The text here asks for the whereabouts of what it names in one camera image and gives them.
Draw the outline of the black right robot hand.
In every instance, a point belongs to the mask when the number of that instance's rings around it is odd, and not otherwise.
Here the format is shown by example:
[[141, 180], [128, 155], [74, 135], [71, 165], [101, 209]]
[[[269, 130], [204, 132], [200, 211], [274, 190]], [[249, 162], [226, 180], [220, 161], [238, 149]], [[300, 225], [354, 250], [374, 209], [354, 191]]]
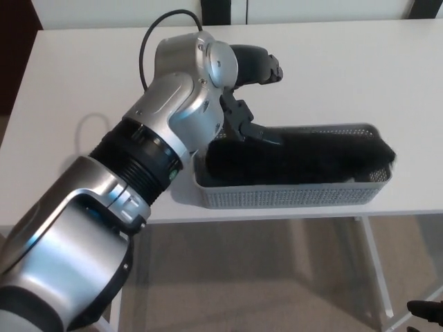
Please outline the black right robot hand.
[[442, 326], [442, 301], [413, 300], [406, 307], [413, 316]]

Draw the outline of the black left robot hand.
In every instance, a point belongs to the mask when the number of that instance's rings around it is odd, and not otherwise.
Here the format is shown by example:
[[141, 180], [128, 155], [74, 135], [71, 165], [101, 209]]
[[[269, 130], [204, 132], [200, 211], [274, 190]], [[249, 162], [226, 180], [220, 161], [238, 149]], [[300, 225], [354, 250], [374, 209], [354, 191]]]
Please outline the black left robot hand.
[[283, 71], [279, 61], [265, 48], [259, 46], [232, 45], [237, 59], [238, 73], [233, 88], [226, 88], [220, 97], [224, 112], [223, 132], [239, 141], [254, 140], [272, 145], [281, 145], [281, 135], [268, 127], [255, 124], [254, 116], [244, 100], [237, 100], [235, 90], [251, 84], [280, 82]]

